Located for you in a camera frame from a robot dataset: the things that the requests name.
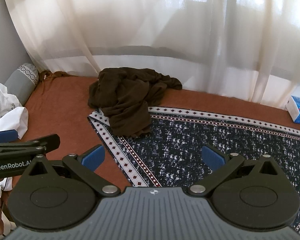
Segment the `white crumpled cloth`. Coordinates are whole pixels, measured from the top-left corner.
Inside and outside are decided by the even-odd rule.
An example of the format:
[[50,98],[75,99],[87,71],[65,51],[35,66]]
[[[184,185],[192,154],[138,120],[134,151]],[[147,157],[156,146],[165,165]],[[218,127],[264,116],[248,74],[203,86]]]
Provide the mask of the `white crumpled cloth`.
[[0,132],[15,130],[18,139],[27,131],[29,113],[17,96],[8,93],[7,87],[0,83]]

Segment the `rust brown bed sheet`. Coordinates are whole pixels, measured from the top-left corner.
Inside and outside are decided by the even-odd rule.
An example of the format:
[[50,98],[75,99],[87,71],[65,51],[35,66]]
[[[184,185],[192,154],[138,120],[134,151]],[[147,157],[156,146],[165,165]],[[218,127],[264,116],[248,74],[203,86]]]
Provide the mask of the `rust brown bed sheet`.
[[[88,106],[89,86],[93,77],[48,77],[40,82],[25,107],[29,113],[27,132],[23,141],[50,134],[60,137],[60,146],[47,154],[50,160],[60,160],[75,153],[82,154],[103,144],[88,117],[93,111]],[[300,130],[287,111],[252,102],[190,90],[166,90],[161,104],[153,107],[182,108],[195,111],[240,116]],[[118,167],[108,149],[104,162],[97,168],[99,176],[124,189],[133,186]]]

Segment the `grey bolster pillow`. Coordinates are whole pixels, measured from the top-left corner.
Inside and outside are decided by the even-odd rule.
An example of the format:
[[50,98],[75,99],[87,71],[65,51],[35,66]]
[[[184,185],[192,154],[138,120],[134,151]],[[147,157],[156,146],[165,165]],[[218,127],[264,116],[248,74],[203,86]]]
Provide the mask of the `grey bolster pillow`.
[[19,66],[5,82],[9,94],[15,95],[24,106],[39,82],[37,68],[30,63]]

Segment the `sheer white curtain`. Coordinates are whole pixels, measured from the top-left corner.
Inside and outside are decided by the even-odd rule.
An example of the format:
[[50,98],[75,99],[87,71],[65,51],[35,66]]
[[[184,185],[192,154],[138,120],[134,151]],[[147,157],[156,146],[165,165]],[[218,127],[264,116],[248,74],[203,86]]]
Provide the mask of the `sheer white curtain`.
[[300,97],[300,0],[5,0],[39,70],[151,68],[282,108]]

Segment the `patterned navy white rug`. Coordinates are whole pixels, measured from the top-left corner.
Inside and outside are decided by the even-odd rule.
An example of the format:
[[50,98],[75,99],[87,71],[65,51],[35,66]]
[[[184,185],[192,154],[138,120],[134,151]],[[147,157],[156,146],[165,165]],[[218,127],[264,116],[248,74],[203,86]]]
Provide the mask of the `patterned navy white rug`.
[[[97,109],[88,117],[104,146],[133,186],[189,186],[211,173],[204,145],[247,159],[271,155],[300,194],[300,130],[240,116],[182,108],[151,107],[151,132],[115,135]],[[300,233],[300,209],[294,220]]]

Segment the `dark brown garment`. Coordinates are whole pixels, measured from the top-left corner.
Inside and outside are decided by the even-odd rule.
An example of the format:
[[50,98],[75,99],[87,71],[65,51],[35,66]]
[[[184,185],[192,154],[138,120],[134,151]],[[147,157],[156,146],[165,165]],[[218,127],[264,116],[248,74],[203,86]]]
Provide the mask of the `dark brown garment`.
[[105,68],[89,86],[88,106],[101,109],[114,135],[139,137],[151,131],[148,108],[160,104],[167,89],[182,88],[175,77],[153,69]]

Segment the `blue white tissue pack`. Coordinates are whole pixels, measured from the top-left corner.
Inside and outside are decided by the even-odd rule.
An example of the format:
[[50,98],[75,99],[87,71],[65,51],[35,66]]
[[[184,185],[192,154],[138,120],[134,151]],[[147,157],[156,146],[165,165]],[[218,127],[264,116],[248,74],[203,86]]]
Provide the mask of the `blue white tissue pack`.
[[297,96],[291,96],[286,103],[286,109],[293,122],[300,124],[300,98]]

